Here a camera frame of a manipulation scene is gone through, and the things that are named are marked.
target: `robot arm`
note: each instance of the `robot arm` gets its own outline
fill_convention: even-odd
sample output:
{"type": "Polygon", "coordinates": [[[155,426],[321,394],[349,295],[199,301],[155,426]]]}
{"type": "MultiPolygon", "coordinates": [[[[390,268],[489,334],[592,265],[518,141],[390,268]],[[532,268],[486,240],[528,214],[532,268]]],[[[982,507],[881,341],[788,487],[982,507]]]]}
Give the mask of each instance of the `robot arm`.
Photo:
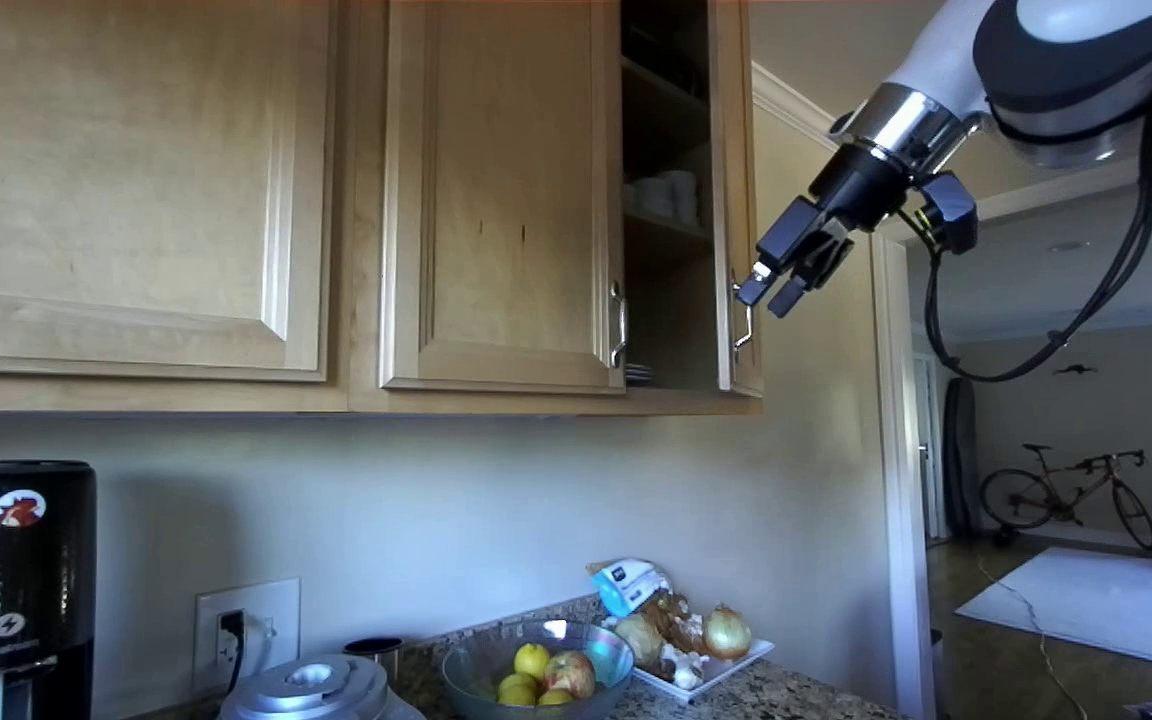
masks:
{"type": "Polygon", "coordinates": [[[925,195],[921,220],[949,252],[976,243],[970,186],[939,172],[985,116],[1043,164],[1110,158],[1152,99],[1152,0],[944,0],[907,61],[848,116],[839,150],[755,249],[740,305],[778,282],[785,314],[871,231],[925,195]]]}

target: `black cable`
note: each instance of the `black cable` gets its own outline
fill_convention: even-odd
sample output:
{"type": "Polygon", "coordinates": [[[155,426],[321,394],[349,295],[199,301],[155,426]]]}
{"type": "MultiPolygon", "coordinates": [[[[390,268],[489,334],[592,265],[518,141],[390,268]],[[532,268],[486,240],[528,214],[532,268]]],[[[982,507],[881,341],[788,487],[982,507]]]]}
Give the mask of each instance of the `black cable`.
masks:
{"type": "Polygon", "coordinates": [[[1142,125],[1136,212],[1134,212],[1134,225],[1130,225],[1130,231],[1113,256],[1113,265],[1106,268],[1102,282],[1090,292],[1086,306],[1059,331],[1048,331],[1048,341],[1010,373],[972,373],[949,351],[949,343],[939,334],[939,256],[944,256],[944,249],[936,243],[931,229],[921,225],[915,214],[902,212],[902,220],[921,236],[921,243],[931,256],[927,292],[925,292],[925,331],[927,331],[936,361],[949,373],[957,373],[959,380],[976,380],[976,382],[1005,382],[1005,380],[1027,377],[1043,361],[1052,361],[1134,279],[1134,272],[1142,268],[1142,261],[1148,252],[1148,240],[1152,240],[1152,97],[1145,105],[1145,125],[1142,125]]]}
{"type": "Polygon", "coordinates": [[[224,610],[222,629],[234,636],[234,667],[228,667],[228,685],[224,696],[234,696],[234,686],[240,686],[243,677],[243,655],[248,655],[248,614],[243,610],[224,610]]]}

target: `wooden cabinet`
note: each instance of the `wooden cabinet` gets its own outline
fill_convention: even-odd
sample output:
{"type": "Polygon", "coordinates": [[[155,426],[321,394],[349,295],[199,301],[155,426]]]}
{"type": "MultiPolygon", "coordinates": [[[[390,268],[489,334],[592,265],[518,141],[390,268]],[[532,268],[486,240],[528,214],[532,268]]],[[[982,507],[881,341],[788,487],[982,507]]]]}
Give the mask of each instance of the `wooden cabinet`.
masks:
{"type": "Polygon", "coordinates": [[[323,0],[0,0],[0,373],[323,377],[323,0]]]}
{"type": "Polygon", "coordinates": [[[379,382],[621,382],[615,4],[402,0],[379,382]]]}
{"type": "Polygon", "coordinates": [[[745,9],[406,0],[390,40],[383,388],[755,393],[745,9]]]}
{"type": "Polygon", "coordinates": [[[0,0],[0,407],[740,413],[750,172],[745,4],[0,0]]]}

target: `cabinet door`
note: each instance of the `cabinet door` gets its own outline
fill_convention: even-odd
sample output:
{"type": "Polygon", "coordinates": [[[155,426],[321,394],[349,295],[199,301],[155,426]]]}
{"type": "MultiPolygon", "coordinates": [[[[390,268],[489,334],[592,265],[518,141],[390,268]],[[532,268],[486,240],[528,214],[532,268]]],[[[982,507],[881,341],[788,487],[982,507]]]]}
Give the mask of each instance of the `cabinet door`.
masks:
{"type": "Polygon", "coordinates": [[[615,4],[395,0],[383,388],[621,388],[615,4]]]}
{"type": "Polygon", "coordinates": [[[714,231],[715,231],[715,367],[720,388],[763,394],[755,310],[737,305],[731,282],[751,268],[751,61],[750,9],[710,0],[714,77],[714,231]]]}
{"type": "Polygon", "coordinates": [[[0,0],[0,373],[323,373],[329,0],[0,0]]]}

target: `white door frame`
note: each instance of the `white door frame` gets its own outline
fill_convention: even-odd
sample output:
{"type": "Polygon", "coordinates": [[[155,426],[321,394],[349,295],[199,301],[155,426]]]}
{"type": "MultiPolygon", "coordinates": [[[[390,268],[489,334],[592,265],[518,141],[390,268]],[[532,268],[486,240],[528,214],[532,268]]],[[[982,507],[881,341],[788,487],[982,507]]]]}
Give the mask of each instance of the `white door frame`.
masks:
{"type": "Polygon", "coordinates": [[[936,355],[913,349],[913,373],[915,373],[915,441],[925,451],[921,463],[921,487],[925,487],[925,530],[927,542],[949,540],[949,514],[944,514],[944,367],[936,355]]]}
{"type": "Polygon", "coordinates": [[[881,434],[890,487],[890,589],[896,707],[913,720],[936,715],[927,526],[921,482],[921,394],[913,361],[907,236],[871,231],[871,314],[881,364],[881,434]]]}

